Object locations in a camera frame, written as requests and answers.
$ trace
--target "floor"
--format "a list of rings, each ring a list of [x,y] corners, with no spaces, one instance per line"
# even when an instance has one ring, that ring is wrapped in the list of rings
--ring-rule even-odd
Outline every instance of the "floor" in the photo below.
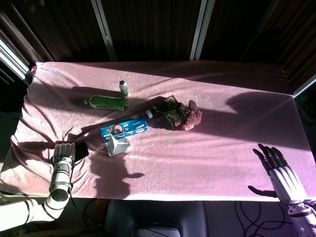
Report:
[[[298,107],[302,106],[302,104],[307,99],[307,92],[302,93],[299,97],[295,99]],[[307,139],[310,143],[311,150],[313,151],[314,155],[316,151],[316,124],[310,123],[304,120],[302,114],[300,113],[302,124],[306,132]],[[14,128],[16,126],[16,121],[12,119],[7,119],[7,123],[10,124],[10,126],[6,126],[6,133],[2,136],[2,144],[4,144],[1,148],[6,149],[7,143],[9,141],[10,134],[13,134]],[[0,156],[0,168],[1,168],[1,160],[4,159],[4,155],[1,154]],[[38,202],[42,202],[42,198],[37,198]],[[82,210],[87,205],[88,202],[90,202],[90,199],[85,198],[75,198],[75,202],[79,208]],[[92,215],[95,210],[95,201],[91,202],[89,207],[87,208],[87,213]],[[237,213],[240,216],[240,219],[245,226],[244,228],[247,228],[250,224],[250,222],[247,220],[245,215],[243,214],[240,203],[233,202],[233,201],[206,201],[205,207],[206,207],[206,213],[207,213],[207,220],[208,220],[208,229],[209,229],[209,236],[210,237],[243,237],[243,227],[238,220],[237,214],[235,212],[235,204],[237,205]],[[242,207],[244,209],[245,214],[248,216],[250,220],[256,219],[256,217],[259,214],[259,203],[258,202],[242,202]],[[276,202],[262,202],[262,213],[257,221],[257,224],[262,223],[263,221],[282,221],[283,219],[283,212]],[[269,223],[264,227],[273,228],[278,226],[279,224],[275,223]],[[65,211],[62,213],[60,218],[55,222],[56,228],[70,228],[70,227],[79,227],[79,226],[85,226],[85,223],[83,221],[83,214],[80,213],[71,202],[69,202],[65,208]],[[256,231],[256,227],[252,226],[247,231],[246,236],[250,236]],[[6,233],[0,233],[1,236],[7,236]],[[277,230],[259,230],[258,234],[261,234],[265,237],[294,237],[297,236],[296,230],[292,225],[284,224],[281,228]]]

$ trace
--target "robotic hand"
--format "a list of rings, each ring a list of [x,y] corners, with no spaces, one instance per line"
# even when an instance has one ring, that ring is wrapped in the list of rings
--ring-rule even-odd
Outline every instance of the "robotic hand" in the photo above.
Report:
[[[69,189],[72,188],[70,174],[74,168],[75,152],[75,143],[55,146],[49,196],[40,205],[34,199],[1,205],[0,231],[31,221],[53,221],[61,215],[69,200]]]
[[[278,198],[289,207],[288,215],[299,235],[316,237],[316,212],[304,204],[306,191],[296,172],[287,164],[282,153],[272,147],[258,144],[263,154],[253,149],[268,173],[275,191],[261,191],[253,186],[248,188],[255,194]]]

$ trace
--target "wrinkled cloth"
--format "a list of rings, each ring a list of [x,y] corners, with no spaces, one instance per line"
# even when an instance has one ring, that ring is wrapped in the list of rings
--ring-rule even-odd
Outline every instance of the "wrinkled cloth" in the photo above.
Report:
[[[73,196],[153,200],[277,200],[247,186],[272,190],[252,152],[257,143],[281,150],[309,199],[316,198],[316,168],[281,67],[214,61],[37,64],[22,115],[0,174],[0,190],[48,195],[56,143],[86,142]],[[125,112],[97,110],[83,99],[120,97]],[[100,128],[145,116],[162,97],[194,100],[202,121],[190,131],[148,120],[145,133],[128,137],[131,150],[109,157]]]

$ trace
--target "blue box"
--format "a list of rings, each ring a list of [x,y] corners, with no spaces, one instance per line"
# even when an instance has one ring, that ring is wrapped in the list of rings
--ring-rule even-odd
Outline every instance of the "blue box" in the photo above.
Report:
[[[101,128],[103,141],[107,142],[112,134],[115,139],[132,136],[148,130],[145,118],[137,118]]]

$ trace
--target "bottle cap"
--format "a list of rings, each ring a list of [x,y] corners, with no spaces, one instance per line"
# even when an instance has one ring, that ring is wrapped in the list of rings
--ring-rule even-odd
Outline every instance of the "bottle cap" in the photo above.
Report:
[[[90,103],[90,98],[85,98],[84,100],[83,100],[83,102],[87,105],[87,104],[89,104]]]
[[[146,110],[146,114],[147,114],[148,118],[150,118],[150,119],[153,117],[153,114],[150,110]]]

